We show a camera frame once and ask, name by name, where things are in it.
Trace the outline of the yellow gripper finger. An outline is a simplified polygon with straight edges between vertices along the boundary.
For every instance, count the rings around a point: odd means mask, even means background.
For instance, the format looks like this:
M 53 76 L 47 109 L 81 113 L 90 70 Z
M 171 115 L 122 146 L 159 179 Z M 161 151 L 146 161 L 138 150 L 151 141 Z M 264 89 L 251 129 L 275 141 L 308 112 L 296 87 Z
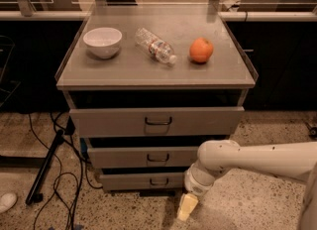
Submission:
M 191 193 L 182 194 L 177 210 L 177 218 L 181 221 L 186 221 L 197 204 L 198 198 L 196 195 Z

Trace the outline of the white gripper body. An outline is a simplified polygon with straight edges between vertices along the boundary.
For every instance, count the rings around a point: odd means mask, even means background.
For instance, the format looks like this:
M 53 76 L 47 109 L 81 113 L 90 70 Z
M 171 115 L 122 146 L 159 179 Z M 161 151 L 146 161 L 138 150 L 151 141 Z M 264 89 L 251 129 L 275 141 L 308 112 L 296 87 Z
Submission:
M 207 170 L 199 161 L 196 161 L 184 174 L 184 187 L 188 193 L 203 196 L 221 176 L 222 172 Z

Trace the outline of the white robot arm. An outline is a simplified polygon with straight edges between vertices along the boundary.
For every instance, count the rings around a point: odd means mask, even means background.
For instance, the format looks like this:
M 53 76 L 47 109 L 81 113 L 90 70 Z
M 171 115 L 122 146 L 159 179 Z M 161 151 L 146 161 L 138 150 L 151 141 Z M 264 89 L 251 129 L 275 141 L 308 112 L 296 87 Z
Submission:
M 209 140 L 184 173 L 177 218 L 185 221 L 216 179 L 231 169 L 271 175 L 306 185 L 297 230 L 317 230 L 317 142 L 242 147 L 233 140 Z

